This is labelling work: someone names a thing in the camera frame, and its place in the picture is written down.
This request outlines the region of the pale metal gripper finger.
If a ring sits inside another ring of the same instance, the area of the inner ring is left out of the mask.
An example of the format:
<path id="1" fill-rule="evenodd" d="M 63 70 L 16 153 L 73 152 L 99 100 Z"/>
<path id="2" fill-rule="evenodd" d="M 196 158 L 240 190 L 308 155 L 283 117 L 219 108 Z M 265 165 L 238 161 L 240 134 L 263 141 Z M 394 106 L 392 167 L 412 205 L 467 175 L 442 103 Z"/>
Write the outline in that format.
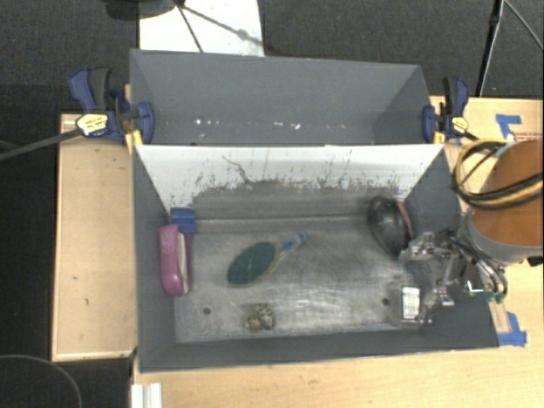
<path id="1" fill-rule="evenodd" d="M 423 295 L 418 287 L 403 286 L 401 289 L 402 323 L 426 325 L 431 321 L 431 316 L 438 306 L 439 298 L 436 292 Z"/>
<path id="2" fill-rule="evenodd" d="M 424 232 L 411 240 L 405 250 L 399 255 L 401 261 L 422 262 L 435 257 L 435 235 Z"/>

